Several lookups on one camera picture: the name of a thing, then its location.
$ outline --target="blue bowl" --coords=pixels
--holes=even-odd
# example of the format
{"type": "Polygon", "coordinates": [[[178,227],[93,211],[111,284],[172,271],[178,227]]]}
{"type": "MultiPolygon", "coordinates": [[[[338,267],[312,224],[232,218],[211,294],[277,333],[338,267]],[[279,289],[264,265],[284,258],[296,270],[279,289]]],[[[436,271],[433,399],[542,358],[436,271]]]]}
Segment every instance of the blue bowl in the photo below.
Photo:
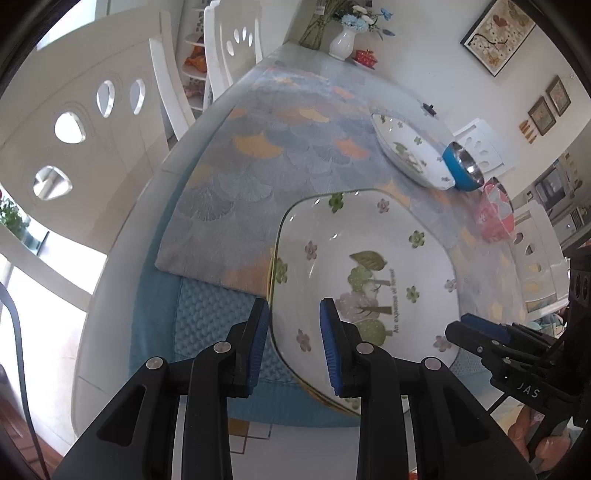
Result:
{"type": "Polygon", "coordinates": [[[443,152],[443,161],[456,181],[456,188],[472,192],[484,185],[484,175],[468,151],[457,142],[443,152]]]}

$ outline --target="tree print on plate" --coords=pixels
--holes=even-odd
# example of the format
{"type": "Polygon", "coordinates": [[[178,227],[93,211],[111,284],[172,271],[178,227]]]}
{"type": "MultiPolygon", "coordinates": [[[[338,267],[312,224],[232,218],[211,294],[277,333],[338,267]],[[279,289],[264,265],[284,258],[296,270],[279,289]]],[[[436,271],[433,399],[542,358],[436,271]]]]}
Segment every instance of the tree print on plate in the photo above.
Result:
{"type": "Polygon", "coordinates": [[[394,149],[396,150],[396,153],[398,154],[400,159],[402,159],[402,161],[406,163],[406,165],[409,166],[409,168],[413,169],[419,175],[423,175],[423,169],[421,168],[420,163],[410,152],[410,150],[400,142],[394,142],[394,145],[394,149]]]}
{"type": "Polygon", "coordinates": [[[316,260],[318,255],[316,254],[316,250],[318,250],[318,245],[313,244],[311,241],[304,247],[306,251],[306,258],[308,260],[316,260]]]}
{"type": "Polygon", "coordinates": [[[377,294],[381,286],[390,286],[390,281],[376,278],[374,272],[383,270],[387,262],[371,250],[349,257],[358,264],[347,277],[352,291],[343,293],[335,301],[336,308],[344,319],[357,327],[364,342],[382,346],[386,337],[392,336],[392,330],[387,330],[378,317],[392,315],[392,307],[380,306],[377,294]]]}
{"type": "Polygon", "coordinates": [[[425,244],[425,232],[415,230],[413,234],[408,237],[408,241],[412,243],[413,248],[422,247],[425,244]]]}
{"type": "Polygon", "coordinates": [[[433,344],[433,346],[439,349],[440,352],[444,352],[445,350],[448,350],[453,347],[452,343],[449,340],[447,340],[447,338],[445,338],[444,335],[437,335],[435,337],[435,343],[433,344]]]}
{"type": "Polygon", "coordinates": [[[389,205],[390,205],[390,202],[389,201],[387,201],[386,199],[381,199],[378,202],[378,210],[379,210],[379,212],[380,213],[388,212],[390,210],[389,205]]]}
{"type": "Polygon", "coordinates": [[[298,329],[297,337],[295,337],[295,339],[300,344],[302,352],[312,351],[312,347],[310,346],[310,336],[302,332],[301,329],[298,329]]]}
{"type": "Polygon", "coordinates": [[[449,293],[451,293],[452,291],[454,291],[455,289],[457,289],[457,281],[454,278],[453,280],[448,280],[447,282],[445,282],[445,285],[443,286],[449,293]]]}
{"type": "Polygon", "coordinates": [[[332,208],[332,212],[336,213],[338,210],[341,210],[343,207],[343,194],[342,193],[333,193],[329,199],[329,207],[332,208]]]}
{"type": "Polygon", "coordinates": [[[277,283],[287,283],[287,264],[279,257],[275,262],[275,280],[277,283]]]}
{"type": "Polygon", "coordinates": [[[415,286],[407,288],[407,299],[411,302],[416,303],[420,296],[421,294],[417,291],[415,286]]]}

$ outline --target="oval cutout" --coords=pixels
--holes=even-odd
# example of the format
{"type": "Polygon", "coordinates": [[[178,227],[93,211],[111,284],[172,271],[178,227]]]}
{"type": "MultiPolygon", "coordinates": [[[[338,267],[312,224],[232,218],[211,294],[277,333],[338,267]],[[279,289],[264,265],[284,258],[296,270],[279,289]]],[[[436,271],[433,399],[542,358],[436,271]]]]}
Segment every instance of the oval cutout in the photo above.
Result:
{"type": "Polygon", "coordinates": [[[59,140],[71,145],[81,143],[86,138],[84,126],[74,112],[61,114],[56,120],[54,132],[59,140]]]}
{"type": "Polygon", "coordinates": [[[100,114],[107,118],[113,111],[115,104],[115,85],[110,80],[105,80],[96,91],[96,104],[100,114]]]}
{"type": "Polygon", "coordinates": [[[53,200],[72,190],[68,176],[59,168],[47,165],[37,172],[33,180],[33,192],[41,200],[53,200]]]}
{"type": "Polygon", "coordinates": [[[129,102],[134,115],[138,115],[144,106],[146,98],[146,85],[142,79],[137,79],[129,88],[129,102]]]}

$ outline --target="oval ceramic dish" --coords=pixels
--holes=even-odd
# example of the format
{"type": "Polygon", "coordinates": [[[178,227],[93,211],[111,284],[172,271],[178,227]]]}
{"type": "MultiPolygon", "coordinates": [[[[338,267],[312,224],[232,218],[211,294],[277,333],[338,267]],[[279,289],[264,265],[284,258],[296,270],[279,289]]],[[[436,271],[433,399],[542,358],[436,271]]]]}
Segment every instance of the oval ceramic dish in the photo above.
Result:
{"type": "Polygon", "coordinates": [[[386,115],[371,116],[379,144],[388,158],[419,185],[448,190],[456,182],[441,153],[406,122],[386,115]]]}
{"type": "Polygon", "coordinates": [[[359,412],[330,386],[319,306],[391,355],[446,365],[458,348],[444,337],[459,319],[456,279],[445,249],[395,199],[378,190],[336,193],[295,204],[285,215],[272,272],[271,335],[280,358],[312,390],[359,412]]]}

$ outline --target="flower vase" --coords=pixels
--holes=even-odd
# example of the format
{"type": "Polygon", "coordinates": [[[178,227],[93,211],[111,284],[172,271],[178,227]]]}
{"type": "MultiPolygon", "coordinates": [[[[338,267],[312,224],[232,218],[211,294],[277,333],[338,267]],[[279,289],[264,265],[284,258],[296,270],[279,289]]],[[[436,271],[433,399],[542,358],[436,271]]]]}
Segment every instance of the flower vase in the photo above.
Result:
{"type": "Polygon", "coordinates": [[[355,35],[358,32],[354,28],[343,25],[343,31],[330,43],[329,55],[338,60],[345,60],[353,53],[355,35]]]}

